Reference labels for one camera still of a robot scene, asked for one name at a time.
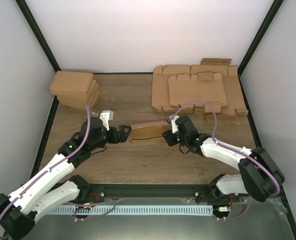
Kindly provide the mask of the brown cardboard box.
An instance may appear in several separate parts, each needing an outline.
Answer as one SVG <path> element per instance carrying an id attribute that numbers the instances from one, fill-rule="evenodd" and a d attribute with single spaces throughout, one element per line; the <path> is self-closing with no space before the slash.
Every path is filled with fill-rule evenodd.
<path id="1" fill-rule="evenodd" d="M 155 120 L 147 122 L 132 123 L 131 125 L 132 144 L 164 144 L 163 133 L 171 130 L 166 120 Z"/>

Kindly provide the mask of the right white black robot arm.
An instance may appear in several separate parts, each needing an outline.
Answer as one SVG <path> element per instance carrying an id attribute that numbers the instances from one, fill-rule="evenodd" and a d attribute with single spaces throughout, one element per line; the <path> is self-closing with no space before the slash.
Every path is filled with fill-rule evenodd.
<path id="1" fill-rule="evenodd" d="M 188 152 L 218 160 L 239 171 L 221 174 L 210 184 L 210 197 L 220 202 L 229 194 L 248 194 L 259 202 L 281 191 L 285 177 L 269 153 L 262 147 L 249 149 L 217 140 L 212 135 L 198 133 L 187 116 L 172 115 L 167 119 L 171 129 L 162 136 L 168 146 L 185 146 Z"/>

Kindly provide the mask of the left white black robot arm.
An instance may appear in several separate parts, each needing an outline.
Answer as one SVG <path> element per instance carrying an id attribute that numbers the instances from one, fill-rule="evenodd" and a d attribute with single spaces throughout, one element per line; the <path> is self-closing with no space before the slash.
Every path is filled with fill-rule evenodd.
<path id="1" fill-rule="evenodd" d="M 79 175 L 72 176 L 58 188 L 54 186 L 89 159 L 94 150 L 107 144 L 124 143 L 130 133 L 128 125 L 109 126 L 106 113 L 89 117 L 80 131 L 66 141 L 33 178 L 8 195 L 0 193 L 0 226 L 9 237 L 20 240 L 54 208 L 73 201 L 86 201 L 90 189 L 88 182 Z"/>

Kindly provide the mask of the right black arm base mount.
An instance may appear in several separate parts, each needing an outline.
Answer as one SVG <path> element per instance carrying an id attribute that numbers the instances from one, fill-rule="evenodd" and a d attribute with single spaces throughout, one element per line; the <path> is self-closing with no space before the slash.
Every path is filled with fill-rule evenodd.
<path id="1" fill-rule="evenodd" d="M 193 192 L 197 203 L 218 204 L 238 199 L 233 195 L 221 193 L 216 186 L 209 184 L 196 185 Z"/>

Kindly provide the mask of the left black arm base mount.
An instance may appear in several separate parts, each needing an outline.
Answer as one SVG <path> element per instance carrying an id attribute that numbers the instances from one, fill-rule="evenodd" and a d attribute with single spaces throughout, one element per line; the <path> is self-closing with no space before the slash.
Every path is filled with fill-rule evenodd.
<path id="1" fill-rule="evenodd" d="M 76 204 L 104 202 L 108 200 L 105 190 L 105 187 L 101 185 L 89 185 L 80 190 L 77 198 L 72 200 L 72 202 Z"/>

